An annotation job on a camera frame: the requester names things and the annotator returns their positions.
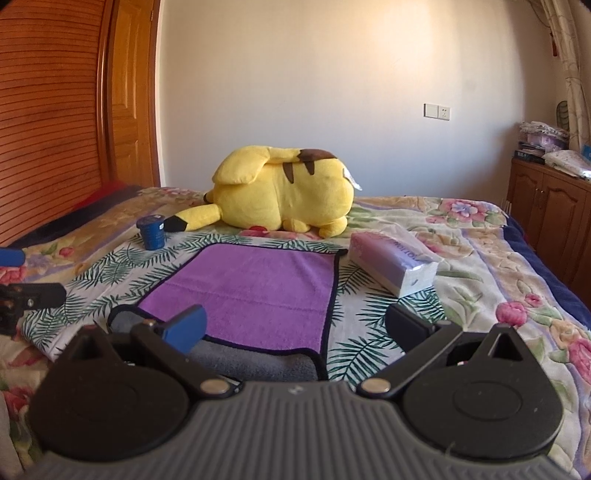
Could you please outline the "purple and grey towel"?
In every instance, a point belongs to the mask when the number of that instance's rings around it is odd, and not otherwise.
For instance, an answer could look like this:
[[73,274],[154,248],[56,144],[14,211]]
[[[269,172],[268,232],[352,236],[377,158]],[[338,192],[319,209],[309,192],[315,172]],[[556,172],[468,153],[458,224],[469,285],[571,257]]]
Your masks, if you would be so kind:
[[201,366],[242,381],[325,380],[344,253],[212,244],[137,303],[113,308],[107,325],[128,333],[199,305],[205,335],[188,356]]

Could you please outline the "palm leaf print cloth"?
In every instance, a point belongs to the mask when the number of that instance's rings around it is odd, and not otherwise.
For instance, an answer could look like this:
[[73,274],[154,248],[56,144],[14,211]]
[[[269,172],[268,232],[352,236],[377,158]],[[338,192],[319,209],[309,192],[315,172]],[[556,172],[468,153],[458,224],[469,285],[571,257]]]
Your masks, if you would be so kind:
[[63,305],[29,312],[21,324],[22,335],[48,358],[56,359],[81,327],[105,326],[113,308],[137,303],[149,288],[217,243],[325,253],[344,250],[339,260],[325,380],[355,385],[401,356],[384,322],[394,295],[349,260],[346,240],[283,241],[212,231],[170,234],[165,246],[155,251],[145,250],[138,238],[123,243],[65,283]]

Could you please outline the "purple tissue pack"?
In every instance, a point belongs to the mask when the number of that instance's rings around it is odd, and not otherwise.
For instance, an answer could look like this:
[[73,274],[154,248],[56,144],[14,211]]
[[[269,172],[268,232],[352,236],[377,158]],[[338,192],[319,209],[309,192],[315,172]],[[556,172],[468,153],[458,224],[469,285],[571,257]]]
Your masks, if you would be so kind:
[[443,261],[411,234],[375,231],[351,235],[349,258],[397,298],[432,287]]

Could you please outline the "floral bed blanket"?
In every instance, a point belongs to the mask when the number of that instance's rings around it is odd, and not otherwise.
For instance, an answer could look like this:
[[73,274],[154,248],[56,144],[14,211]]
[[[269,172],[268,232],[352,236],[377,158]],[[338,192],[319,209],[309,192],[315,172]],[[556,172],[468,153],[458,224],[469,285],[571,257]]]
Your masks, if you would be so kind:
[[[6,269],[3,283],[65,283],[123,243],[138,238],[135,220],[170,215],[202,202],[198,192],[147,188],[98,217],[80,214],[64,227],[45,226],[22,241],[25,265]],[[544,367],[564,406],[551,458],[567,472],[590,472],[590,313],[539,260],[521,229],[491,203],[433,197],[359,199],[349,230],[407,228],[443,258],[432,289],[404,299],[425,318],[454,321],[470,332],[512,325]],[[314,233],[239,231],[223,224],[200,232],[256,238],[321,240]],[[30,398],[50,362],[20,332],[1,340],[1,473],[18,477],[39,457],[25,422]]]

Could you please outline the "small blue cup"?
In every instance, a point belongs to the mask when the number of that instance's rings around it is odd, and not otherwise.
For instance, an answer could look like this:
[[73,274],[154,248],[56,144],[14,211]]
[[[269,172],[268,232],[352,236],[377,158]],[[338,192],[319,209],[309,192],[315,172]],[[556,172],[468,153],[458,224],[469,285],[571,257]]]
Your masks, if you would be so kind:
[[163,222],[165,217],[161,214],[148,215],[136,221],[143,246],[148,251],[159,250],[165,245]]

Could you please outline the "brown wooden cabinet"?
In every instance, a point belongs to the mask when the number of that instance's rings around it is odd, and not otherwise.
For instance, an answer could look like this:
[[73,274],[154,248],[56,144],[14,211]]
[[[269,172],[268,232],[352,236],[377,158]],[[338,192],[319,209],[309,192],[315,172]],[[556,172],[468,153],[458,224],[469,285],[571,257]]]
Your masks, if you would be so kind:
[[590,183],[514,158],[507,201],[537,256],[589,304]]

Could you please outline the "yellow Pikachu plush toy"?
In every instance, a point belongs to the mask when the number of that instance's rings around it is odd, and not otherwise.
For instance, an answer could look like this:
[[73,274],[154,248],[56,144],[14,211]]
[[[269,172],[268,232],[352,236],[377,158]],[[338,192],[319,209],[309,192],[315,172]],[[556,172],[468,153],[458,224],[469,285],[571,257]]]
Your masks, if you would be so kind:
[[245,146],[231,152],[212,176],[204,203],[163,222],[166,232],[229,226],[337,237],[348,226],[362,187],[335,154],[322,149]]

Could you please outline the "wooden slatted headboard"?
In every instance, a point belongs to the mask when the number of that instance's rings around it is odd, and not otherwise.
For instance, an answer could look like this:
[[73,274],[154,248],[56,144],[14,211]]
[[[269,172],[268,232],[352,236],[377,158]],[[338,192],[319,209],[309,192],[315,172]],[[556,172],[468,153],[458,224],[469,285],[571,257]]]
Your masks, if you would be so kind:
[[1,4],[1,242],[109,178],[100,110],[109,1]]

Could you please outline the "pile of folded linens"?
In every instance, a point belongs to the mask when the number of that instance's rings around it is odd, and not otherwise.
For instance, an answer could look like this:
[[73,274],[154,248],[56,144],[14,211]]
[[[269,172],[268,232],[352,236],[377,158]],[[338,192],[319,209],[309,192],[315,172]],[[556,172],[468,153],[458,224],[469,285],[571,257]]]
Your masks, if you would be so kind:
[[516,158],[590,181],[590,156],[569,148],[567,131],[544,122],[532,121],[519,124],[519,135]]

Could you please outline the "wooden door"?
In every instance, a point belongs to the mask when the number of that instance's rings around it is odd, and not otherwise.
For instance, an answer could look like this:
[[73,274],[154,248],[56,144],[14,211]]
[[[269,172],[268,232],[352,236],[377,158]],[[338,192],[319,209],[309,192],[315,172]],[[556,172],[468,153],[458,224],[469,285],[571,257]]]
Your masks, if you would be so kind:
[[159,3],[116,1],[108,44],[107,118],[111,170],[126,184],[160,184],[155,135]]

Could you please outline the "floral curtain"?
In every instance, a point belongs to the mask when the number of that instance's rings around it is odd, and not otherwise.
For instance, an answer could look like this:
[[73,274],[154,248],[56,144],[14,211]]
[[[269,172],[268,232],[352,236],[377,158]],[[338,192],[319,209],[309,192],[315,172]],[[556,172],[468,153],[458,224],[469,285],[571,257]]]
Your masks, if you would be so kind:
[[569,1],[541,0],[540,3],[562,63],[569,115],[569,146],[571,150],[581,152],[590,144],[590,113],[575,19]]

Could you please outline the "white wall socket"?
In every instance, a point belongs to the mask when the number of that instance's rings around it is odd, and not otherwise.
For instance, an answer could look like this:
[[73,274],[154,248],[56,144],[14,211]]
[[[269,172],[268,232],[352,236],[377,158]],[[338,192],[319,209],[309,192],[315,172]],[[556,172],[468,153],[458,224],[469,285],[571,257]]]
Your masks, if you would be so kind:
[[424,104],[424,117],[443,121],[451,120],[451,108],[436,104]]

